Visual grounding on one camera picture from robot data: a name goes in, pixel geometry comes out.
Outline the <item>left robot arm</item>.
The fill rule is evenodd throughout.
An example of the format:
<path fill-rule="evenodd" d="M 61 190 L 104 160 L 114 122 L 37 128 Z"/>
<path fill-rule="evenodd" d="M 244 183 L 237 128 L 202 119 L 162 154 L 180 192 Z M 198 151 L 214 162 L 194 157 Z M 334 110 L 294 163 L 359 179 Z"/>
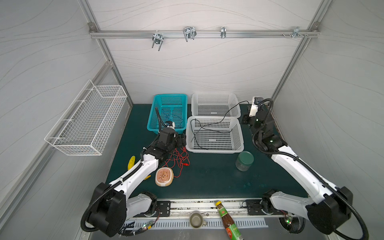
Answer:
<path fill-rule="evenodd" d="M 81 218 L 82 231 L 101 231 L 108 237 L 131 237 L 146 232 L 154 225 L 151 222 L 137 231 L 127 232 L 124 223 L 130 218 L 158 212 L 155 195 L 144 192 L 132 198 L 131 194 L 175 149 L 185 146 L 185 135 L 176 132 L 173 122 L 164 123 L 158 108 L 155 111 L 160 125 L 155 140 L 142 150 L 140 160 L 130 170 L 109 184 L 97 185 Z"/>

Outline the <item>metal u-bolt hook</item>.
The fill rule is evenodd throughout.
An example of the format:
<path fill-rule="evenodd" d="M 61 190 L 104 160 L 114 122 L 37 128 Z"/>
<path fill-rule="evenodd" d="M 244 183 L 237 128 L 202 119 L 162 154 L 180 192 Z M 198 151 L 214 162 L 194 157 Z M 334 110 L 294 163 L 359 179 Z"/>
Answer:
<path fill-rule="evenodd" d="M 152 41 L 153 41 L 152 48 L 154 48 L 155 45 L 158 45 L 158 51 L 160 51 L 161 47 L 162 47 L 162 44 L 164 42 L 163 35 L 160 34 L 160 33 L 153 34 Z"/>

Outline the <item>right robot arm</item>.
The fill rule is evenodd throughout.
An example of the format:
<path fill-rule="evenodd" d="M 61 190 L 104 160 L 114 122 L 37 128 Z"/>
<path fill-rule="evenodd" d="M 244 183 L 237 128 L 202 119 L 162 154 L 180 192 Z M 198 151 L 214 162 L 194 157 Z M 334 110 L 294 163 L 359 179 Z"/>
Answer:
<path fill-rule="evenodd" d="M 361 239 L 369 239 L 368 227 L 353 207 L 353 193 L 319 175 L 287 142 L 274 133 L 273 106 L 271 98 L 254 97 L 248 112 L 243 115 L 242 123 L 250 127 L 255 148 L 285 169 L 303 187 L 308 197 L 301 198 L 271 190 L 263 197 L 266 205 L 307 219 L 321 233 L 334 233 L 345 240 L 350 237 L 339 232 L 338 228 L 354 216 L 362 229 Z"/>

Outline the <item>small metal clip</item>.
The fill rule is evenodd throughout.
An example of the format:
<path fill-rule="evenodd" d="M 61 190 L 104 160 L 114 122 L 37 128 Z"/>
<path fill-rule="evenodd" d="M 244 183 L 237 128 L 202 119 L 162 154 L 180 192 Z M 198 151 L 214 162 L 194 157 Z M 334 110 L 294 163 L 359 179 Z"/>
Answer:
<path fill-rule="evenodd" d="M 227 36 L 227 29 L 226 27 L 221 27 L 221 39 L 225 39 Z"/>

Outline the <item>metal cup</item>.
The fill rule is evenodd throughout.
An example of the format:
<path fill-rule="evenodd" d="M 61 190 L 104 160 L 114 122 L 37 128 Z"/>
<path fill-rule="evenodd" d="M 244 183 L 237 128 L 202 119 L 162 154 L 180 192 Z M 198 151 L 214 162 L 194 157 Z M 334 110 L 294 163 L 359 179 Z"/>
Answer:
<path fill-rule="evenodd" d="M 207 221 L 204 220 L 203 215 L 199 212 L 191 213 L 189 222 L 193 229 L 199 229 L 207 225 Z"/>

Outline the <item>teal plastic basket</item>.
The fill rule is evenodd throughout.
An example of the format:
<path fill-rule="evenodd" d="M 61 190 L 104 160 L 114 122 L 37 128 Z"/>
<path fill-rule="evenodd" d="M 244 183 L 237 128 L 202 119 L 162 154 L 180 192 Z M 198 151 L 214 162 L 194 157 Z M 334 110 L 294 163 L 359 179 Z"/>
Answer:
<path fill-rule="evenodd" d="M 158 109 L 164 123 L 172 121 L 175 130 L 182 134 L 187 128 L 187 106 L 188 96 L 185 94 L 161 94 L 155 95 L 147 123 L 147 130 L 157 134 L 159 132 L 159 121 L 155 108 Z"/>

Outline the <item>yellow banana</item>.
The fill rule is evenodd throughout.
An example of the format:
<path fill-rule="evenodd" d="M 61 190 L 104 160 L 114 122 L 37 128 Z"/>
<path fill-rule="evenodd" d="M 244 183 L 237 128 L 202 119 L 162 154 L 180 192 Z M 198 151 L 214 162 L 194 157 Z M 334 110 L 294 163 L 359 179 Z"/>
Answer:
<path fill-rule="evenodd" d="M 148 179 L 155 167 L 153 158 L 149 155 L 144 155 L 139 162 L 135 163 L 135 160 L 135 157 L 131 157 L 128 163 L 130 174 L 130 177 L 128 178 L 129 182 L 133 182 L 133 180 L 144 181 Z"/>

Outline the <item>metal bracket hook right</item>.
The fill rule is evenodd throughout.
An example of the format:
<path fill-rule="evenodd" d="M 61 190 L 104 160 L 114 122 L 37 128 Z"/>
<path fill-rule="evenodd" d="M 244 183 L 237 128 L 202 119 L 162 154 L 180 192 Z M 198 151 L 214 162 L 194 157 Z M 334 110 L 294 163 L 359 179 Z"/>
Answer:
<path fill-rule="evenodd" d="M 302 34 L 300 32 L 300 28 L 299 27 L 296 27 L 290 34 L 286 35 L 286 34 L 282 34 L 282 36 L 284 38 L 290 38 L 290 39 L 295 39 L 295 38 L 307 38 L 309 35 L 308 34 Z"/>

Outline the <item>white basket near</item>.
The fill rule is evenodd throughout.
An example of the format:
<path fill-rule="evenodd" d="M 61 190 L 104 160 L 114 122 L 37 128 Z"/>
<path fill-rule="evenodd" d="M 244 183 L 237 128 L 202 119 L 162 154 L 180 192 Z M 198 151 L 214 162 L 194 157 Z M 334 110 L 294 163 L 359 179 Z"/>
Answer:
<path fill-rule="evenodd" d="M 191 116 L 186 138 L 186 149 L 196 154 L 235 154 L 244 150 L 241 124 L 235 117 Z"/>

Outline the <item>clear jar green lid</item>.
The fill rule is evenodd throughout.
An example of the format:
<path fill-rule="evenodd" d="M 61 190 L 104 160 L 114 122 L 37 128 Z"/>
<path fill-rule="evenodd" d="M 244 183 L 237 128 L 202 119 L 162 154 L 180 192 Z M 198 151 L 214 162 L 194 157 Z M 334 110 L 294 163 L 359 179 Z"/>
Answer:
<path fill-rule="evenodd" d="M 252 166 L 253 163 L 253 154 L 248 151 L 243 151 L 239 153 L 235 165 L 239 171 L 245 172 Z"/>

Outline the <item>metal double hook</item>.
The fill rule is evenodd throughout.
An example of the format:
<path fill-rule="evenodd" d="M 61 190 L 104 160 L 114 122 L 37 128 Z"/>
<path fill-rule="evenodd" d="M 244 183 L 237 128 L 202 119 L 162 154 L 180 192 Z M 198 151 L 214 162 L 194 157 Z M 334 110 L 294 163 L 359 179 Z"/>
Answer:
<path fill-rule="evenodd" d="M 183 34 L 185 37 L 186 42 L 189 41 L 189 39 L 194 40 L 197 32 L 195 27 L 186 27 L 183 29 Z"/>

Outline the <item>sauce bottle green label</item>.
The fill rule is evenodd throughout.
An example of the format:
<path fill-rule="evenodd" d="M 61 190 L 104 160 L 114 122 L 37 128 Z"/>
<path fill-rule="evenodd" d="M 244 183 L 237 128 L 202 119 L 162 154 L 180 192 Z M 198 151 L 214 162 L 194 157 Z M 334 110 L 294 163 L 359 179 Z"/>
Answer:
<path fill-rule="evenodd" d="M 223 206 L 221 201 L 216 202 L 216 207 L 218 209 L 219 215 L 222 219 L 223 226 L 228 234 L 230 240 L 244 240 L 242 234 L 240 233 L 235 221 Z"/>

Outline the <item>white basket far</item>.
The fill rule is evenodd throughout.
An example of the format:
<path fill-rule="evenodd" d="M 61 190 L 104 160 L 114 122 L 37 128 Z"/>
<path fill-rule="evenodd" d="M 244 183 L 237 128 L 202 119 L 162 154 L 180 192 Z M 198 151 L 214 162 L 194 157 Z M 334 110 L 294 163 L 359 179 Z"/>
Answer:
<path fill-rule="evenodd" d="M 191 104 L 192 116 L 236 117 L 241 116 L 238 98 L 233 93 L 194 93 Z"/>

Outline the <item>metal cross rail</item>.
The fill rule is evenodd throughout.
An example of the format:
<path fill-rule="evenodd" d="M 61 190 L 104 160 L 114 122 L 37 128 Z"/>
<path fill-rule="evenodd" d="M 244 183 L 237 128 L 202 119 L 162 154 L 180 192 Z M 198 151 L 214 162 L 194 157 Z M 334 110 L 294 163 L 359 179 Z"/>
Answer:
<path fill-rule="evenodd" d="M 260 39 L 260 38 L 284 38 L 282 34 L 290 34 L 293 30 L 229 30 L 225 39 Z M 195 39 L 221 39 L 221 30 L 196 30 Z M 317 38 L 320 31 L 300 30 L 302 34 L 308 34 L 308 38 Z M 96 31 L 90 33 L 93 39 L 151 39 L 153 34 L 160 33 L 164 39 L 183 39 L 182 30 L 158 30 L 158 31 Z"/>

